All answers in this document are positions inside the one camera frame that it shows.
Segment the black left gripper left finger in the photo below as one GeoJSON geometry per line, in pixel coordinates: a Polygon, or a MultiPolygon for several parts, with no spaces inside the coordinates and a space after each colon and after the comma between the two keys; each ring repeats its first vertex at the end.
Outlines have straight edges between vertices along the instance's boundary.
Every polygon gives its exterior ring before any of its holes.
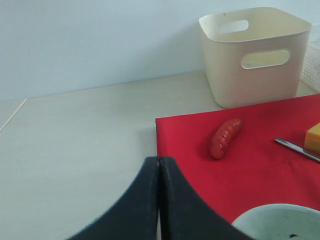
{"type": "Polygon", "coordinates": [[[159,159],[147,157],[123,195],[71,240],[155,240],[158,224],[159,159]]]}

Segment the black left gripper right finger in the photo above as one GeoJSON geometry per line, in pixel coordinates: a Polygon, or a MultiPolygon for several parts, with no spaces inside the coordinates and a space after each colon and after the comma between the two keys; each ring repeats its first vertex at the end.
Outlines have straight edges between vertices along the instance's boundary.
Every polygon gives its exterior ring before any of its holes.
{"type": "Polygon", "coordinates": [[[159,220],[163,240],[250,240],[195,192],[172,157],[159,158],[159,220]]]}

